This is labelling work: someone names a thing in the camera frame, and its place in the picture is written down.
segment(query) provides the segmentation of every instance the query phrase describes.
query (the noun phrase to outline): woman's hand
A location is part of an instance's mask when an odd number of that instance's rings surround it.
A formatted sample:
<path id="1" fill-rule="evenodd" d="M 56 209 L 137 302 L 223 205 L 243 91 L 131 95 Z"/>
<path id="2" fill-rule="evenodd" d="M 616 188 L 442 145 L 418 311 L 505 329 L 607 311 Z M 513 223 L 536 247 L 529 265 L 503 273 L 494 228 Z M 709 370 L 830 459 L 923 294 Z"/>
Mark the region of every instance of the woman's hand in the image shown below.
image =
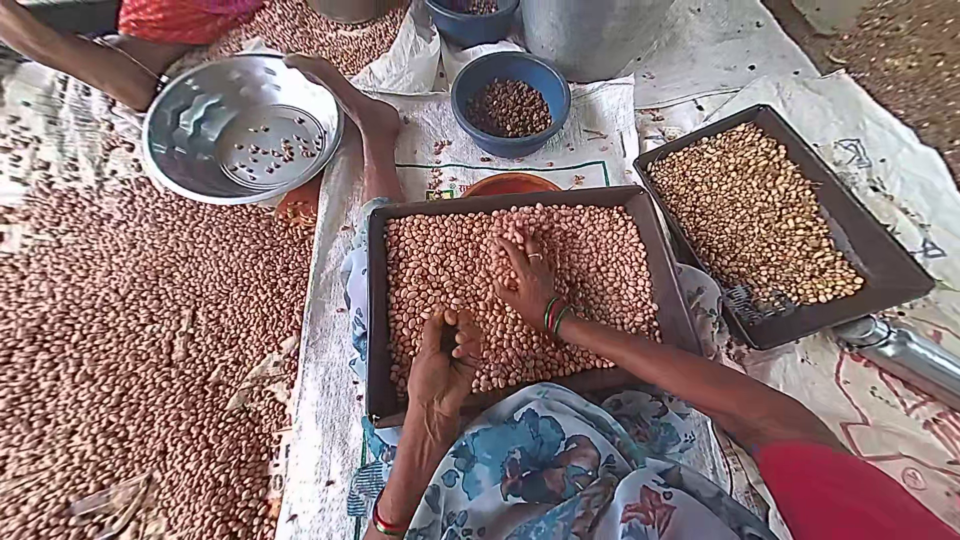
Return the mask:
<path id="1" fill-rule="evenodd" d="M 516 290 L 493 280 L 496 294 L 523 317 L 523 321 L 539 331 L 549 331 L 543 327 L 543 315 L 550 300 L 558 296 L 553 286 L 553 273 L 543 260 L 540 245 L 532 238 L 524 242 L 524 255 L 517 246 L 503 238 L 497 243 L 507 250 L 510 265 L 516 274 Z"/>
<path id="2" fill-rule="evenodd" d="M 457 328 L 451 357 L 441 350 L 444 321 Z M 470 393 L 480 351 L 480 330 L 473 324 L 473 314 L 464 309 L 459 313 L 448 309 L 438 313 L 423 325 L 420 352 L 410 367 L 410 407 L 415 413 L 439 413 L 456 419 L 460 406 Z"/>

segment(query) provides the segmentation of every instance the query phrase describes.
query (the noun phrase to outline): rectangular tray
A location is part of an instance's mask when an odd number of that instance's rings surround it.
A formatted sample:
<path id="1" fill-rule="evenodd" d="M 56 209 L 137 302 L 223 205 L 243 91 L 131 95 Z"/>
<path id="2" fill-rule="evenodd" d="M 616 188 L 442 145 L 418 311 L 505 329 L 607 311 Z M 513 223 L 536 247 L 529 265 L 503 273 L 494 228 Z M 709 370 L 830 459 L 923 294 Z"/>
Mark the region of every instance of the rectangular tray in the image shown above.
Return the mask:
<path id="1" fill-rule="evenodd" d="M 707 272 L 693 253 L 680 224 L 663 204 L 655 185 L 647 175 L 647 164 L 666 157 L 698 140 L 754 122 L 764 133 L 786 147 L 787 156 L 800 166 L 814 185 L 821 214 L 827 220 L 834 242 L 866 281 L 863 288 L 848 296 L 818 304 L 801 306 L 792 313 L 773 316 L 748 326 L 726 305 L 723 315 L 733 335 L 754 349 L 770 349 L 884 309 L 916 300 L 933 288 L 934 281 L 885 227 L 853 196 L 820 159 L 820 156 L 769 105 L 755 105 L 714 122 L 691 134 L 640 155 L 634 161 L 636 172 L 653 193 L 663 210 L 667 228 L 675 241 L 680 262 Z"/>
<path id="2" fill-rule="evenodd" d="M 623 206 L 634 217 L 640 240 L 646 247 L 647 267 L 654 286 L 654 301 L 660 309 L 657 321 L 663 343 L 676 345 L 695 355 L 702 355 L 700 340 L 694 330 L 684 295 L 677 283 L 675 260 L 667 248 L 660 220 L 649 193 L 639 186 L 599 187 L 570 191 L 542 191 L 490 197 L 467 197 L 446 201 L 390 205 L 373 211 L 370 217 L 370 249 L 368 251 L 367 279 L 370 287 L 370 328 L 367 349 L 367 414 L 378 428 L 403 423 L 406 405 L 396 398 L 390 381 L 389 337 L 387 321 L 387 248 L 384 231 L 390 218 L 414 214 L 439 215 L 450 213 L 491 212 L 496 209 L 544 205 L 589 205 L 597 207 Z M 589 369 L 569 377 L 551 380 L 575 392 L 617 388 L 638 382 L 630 373 L 619 368 Z M 465 409 L 483 409 L 513 394 L 527 384 L 502 388 L 482 394 L 471 394 Z"/>

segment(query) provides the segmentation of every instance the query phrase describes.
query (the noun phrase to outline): red fabric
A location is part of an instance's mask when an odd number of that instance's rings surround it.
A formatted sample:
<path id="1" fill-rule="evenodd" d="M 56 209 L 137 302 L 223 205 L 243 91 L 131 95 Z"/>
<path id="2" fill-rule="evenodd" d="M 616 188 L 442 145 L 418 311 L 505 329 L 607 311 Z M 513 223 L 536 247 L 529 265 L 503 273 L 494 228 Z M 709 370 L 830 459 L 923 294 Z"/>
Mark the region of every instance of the red fabric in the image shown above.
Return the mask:
<path id="1" fill-rule="evenodd" d="M 260 0 L 124 0 L 120 34 L 162 43 L 206 45 L 247 20 Z"/>
<path id="2" fill-rule="evenodd" d="M 795 540 L 960 538 L 903 486 L 852 455 L 778 442 L 755 458 Z"/>

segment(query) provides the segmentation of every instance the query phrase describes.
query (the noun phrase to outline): blue plastic bowl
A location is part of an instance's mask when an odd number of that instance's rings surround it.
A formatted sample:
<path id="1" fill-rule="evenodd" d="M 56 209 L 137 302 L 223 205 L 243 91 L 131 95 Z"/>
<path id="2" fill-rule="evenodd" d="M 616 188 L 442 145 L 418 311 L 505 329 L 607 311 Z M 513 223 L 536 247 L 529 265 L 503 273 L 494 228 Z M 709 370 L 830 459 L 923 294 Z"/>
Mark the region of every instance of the blue plastic bowl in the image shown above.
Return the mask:
<path id="1" fill-rule="evenodd" d="M 437 30 L 461 47 L 480 43 L 497 43 L 507 36 L 514 21 L 514 12 L 520 0 L 497 0 L 497 10 L 488 15 L 471 15 L 456 11 L 457 6 L 469 4 L 470 0 L 426 0 L 426 7 L 433 16 Z"/>
<path id="2" fill-rule="evenodd" d="M 493 79 L 523 81 L 540 91 L 550 108 L 553 123 L 535 135 L 509 138 L 480 131 L 467 121 L 467 101 Z M 457 123 L 477 146 L 501 158 L 522 158 L 537 152 L 564 126 L 570 115 L 570 86 L 549 61 L 529 53 L 492 53 L 472 61 L 460 71 L 450 91 Z"/>

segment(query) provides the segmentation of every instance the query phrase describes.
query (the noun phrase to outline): person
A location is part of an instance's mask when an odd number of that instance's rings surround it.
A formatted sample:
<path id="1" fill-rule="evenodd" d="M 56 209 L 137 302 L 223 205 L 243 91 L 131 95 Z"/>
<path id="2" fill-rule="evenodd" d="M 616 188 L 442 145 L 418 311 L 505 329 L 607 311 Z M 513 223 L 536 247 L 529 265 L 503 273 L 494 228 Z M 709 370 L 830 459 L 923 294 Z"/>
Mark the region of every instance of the person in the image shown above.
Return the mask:
<path id="1" fill-rule="evenodd" d="M 368 201 L 362 219 L 372 208 L 402 202 L 394 162 L 396 110 L 360 93 L 322 59 L 292 56 L 287 64 L 322 80 L 360 130 Z M 349 296 L 363 281 L 358 276 L 366 269 L 366 242 L 365 231 L 359 231 L 357 249 L 345 263 Z M 672 397 L 653 399 L 628 390 L 595 405 L 542 382 L 494 405 L 460 432 L 461 405 L 481 361 L 482 337 L 469 310 L 437 313 L 424 325 L 402 435 L 373 505 L 367 540 L 774 540 L 756 515 L 670 457 L 690 451 L 685 402 L 753 456 L 797 540 L 960 537 L 899 484 L 852 456 L 793 398 L 718 363 L 570 310 L 556 332 L 549 331 L 544 316 L 551 303 L 564 300 L 540 246 L 529 237 L 522 246 L 499 242 L 516 279 L 496 283 L 496 292 L 528 325 L 613 361 Z M 365 303 L 351 300 L 356 320 L 364 320 Z M 457 328 L 452 356 L 441 351 L 444 323 Z M 362 335 L 354 329 L 354 345 L 365 350 Z M 646 401 L 618 408 L 628 394 L 643 394 Z"/>
<path id="2" fill-rule="evenodd" d="M 198 45 L 214 42 L 262 0 L 126 0 L 115 36 L 63 35 L 15 0 L 0 0 L 0 41 L 21 55 L 71 75 L 143 112 L 160 75 Z"/>

